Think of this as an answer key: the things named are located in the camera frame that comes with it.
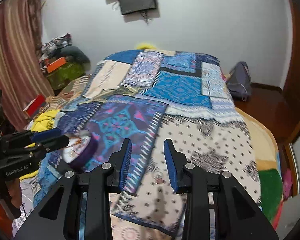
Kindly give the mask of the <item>purple heart-shaped jewelry box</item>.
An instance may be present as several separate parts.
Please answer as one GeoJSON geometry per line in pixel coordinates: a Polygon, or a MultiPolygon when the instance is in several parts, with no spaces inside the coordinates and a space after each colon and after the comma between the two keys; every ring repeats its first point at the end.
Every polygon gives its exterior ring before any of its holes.
{"type": "Polygon", "coordinates": [[[62,149],[62,159],[71,168],[82,168],[96,152],[98,141],[86,130],[66,136],[69,138],[69,144],[62,149]]]}

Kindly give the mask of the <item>yellow cloth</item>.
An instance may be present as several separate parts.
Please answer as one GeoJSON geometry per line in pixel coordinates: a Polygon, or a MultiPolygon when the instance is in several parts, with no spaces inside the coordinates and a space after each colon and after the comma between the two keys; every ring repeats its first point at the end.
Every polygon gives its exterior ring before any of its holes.
{"type": "Polygon", "coordinates": [[[55,117],[58,113],[59,110],[53,109],[40,114],[25,127],[25,130],[30,130],[32,132],[43,132],[52,129],[55,122],[55,117]]]}

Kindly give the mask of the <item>red box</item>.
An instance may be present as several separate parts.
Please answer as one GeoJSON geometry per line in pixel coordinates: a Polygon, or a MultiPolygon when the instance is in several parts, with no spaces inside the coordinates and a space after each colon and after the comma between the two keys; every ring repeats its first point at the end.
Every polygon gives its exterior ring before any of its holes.
{"type": "Polygon", "coordinates": [[[40,107],[44,106],[45,104],[46,97],[42,94],[39,94],[24,108],[23,113],[27,118],[31,118],[35,116],[38,113],[40,107]]]}

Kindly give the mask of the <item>striped blanket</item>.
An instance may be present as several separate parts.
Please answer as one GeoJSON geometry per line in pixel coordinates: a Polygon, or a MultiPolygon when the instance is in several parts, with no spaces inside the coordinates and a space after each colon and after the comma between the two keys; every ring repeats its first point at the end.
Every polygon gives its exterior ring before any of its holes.
{"type": "Polygon", "coordinates": [[[91,76],[92,75],[89,74],[79,77],[71,81],[58,95],[47,97],[43,106],[40,107],[38,114],[51,110],[61,110],[66,104],[74,101],[82,94],[91,76]]]}

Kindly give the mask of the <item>striped red curtain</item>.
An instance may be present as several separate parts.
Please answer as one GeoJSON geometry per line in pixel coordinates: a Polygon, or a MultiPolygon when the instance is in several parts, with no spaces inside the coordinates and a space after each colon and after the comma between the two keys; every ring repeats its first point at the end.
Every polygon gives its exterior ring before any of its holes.
{"type": "Polygon", "coordinates": [[[5,0],[0,3],[0,90],[2,107],[16,130],[26,124],[24,108],[38,95],[53,89],[43,75],[41,0],[5,0]]]}

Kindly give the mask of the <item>orange box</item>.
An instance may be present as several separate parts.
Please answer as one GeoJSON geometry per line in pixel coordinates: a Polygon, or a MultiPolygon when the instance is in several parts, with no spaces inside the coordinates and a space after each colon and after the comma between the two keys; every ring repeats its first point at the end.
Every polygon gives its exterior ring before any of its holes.
{"type": "Polygon", "coordinates": [[[55,71],[62,65],[66,64],[66,59],[65,57],[60,57],[57,60],[53,61],[52,63],[47,62],[46,68],[47,68],[47,73],[50,74],[51,72],[55,71]]]}

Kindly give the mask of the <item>colorful floor mat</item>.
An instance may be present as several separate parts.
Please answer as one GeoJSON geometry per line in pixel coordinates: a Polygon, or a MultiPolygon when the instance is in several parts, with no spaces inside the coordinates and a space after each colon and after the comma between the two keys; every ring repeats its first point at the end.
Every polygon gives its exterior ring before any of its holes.
{"type": "Polygon", "coordinates": [[[279,149],[269,129],[241,109],[236,111],[247,124],[254,148],[256,169],[261,181],[261,207],[273,228],[277,227],[283,206],[283,182],[279,149]]]}

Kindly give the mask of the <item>pile of clothes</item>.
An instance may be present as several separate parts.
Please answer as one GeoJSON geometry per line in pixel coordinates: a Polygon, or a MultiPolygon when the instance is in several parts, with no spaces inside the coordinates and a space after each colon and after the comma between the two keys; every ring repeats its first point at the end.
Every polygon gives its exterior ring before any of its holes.
{"type": "Polygon", "coordinates": [[[51,58],[58,59],[60,57],[61,49],[71,45],[72,38],[70,33],[51,39],[49,42],[42,45],[42,56],[40,61],[51,58]]]}

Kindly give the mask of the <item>patchwork patterned bedspread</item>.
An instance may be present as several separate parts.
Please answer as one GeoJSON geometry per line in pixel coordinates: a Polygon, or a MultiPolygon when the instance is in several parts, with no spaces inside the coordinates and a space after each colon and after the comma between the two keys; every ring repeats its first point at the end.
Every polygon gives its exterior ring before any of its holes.
{"type": "Polygon", "coordinates": [[[207,172],[230,171],[257,203],[261,185],[249,130],[235,110],[217,58],[128,50],[97,65],[82,94],[53,128],[89,131],[98,141],[89,172],[132,142],[126,187],[110,196],[115,239],[179,238],[186,197],[170,186],[164,141],[207,172]]]}

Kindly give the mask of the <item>grey backpack on floor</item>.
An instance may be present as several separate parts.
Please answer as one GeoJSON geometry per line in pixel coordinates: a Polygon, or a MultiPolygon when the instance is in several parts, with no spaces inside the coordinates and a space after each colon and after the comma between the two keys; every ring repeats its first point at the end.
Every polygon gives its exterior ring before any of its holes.
{"type": "Polygon", "coordinates": [[[226,86],[233,98],[247,101],[252,94],[251,77],[246,62],[238,62],[230,70],[226,86]]]}

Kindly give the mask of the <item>brown wooden door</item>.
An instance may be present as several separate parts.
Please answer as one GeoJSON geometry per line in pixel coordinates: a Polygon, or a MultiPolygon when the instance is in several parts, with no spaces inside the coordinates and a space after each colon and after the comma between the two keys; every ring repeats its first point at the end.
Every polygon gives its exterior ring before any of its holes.
{"type": "Polygon", "coordinates": [[[294,139],[300,134],[300,5],[295,0],[288,1],[292,13],[293,38],[283,96],[290,108],[291,125],[287,137],[294,139]]]}

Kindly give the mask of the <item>yellow plastic stool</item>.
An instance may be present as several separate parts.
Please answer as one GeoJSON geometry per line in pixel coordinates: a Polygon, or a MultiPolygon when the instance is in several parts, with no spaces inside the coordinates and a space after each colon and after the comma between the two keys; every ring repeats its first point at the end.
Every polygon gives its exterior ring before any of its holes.
{"type": "Polygon", "coordinates": [[[156,46],[146,42],[138,43],[135,48],[136,49],[157,49],[156,46]]]}

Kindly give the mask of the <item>small black wall monitor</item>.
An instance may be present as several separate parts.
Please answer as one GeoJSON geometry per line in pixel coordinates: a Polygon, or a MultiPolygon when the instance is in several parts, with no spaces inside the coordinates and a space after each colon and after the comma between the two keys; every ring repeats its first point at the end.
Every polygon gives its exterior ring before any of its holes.
{"type": "Polygon", "coordinates": [[[153,10],[157,8],[157,0],[119,0],[122,15],[134,12],[153,10]]]}

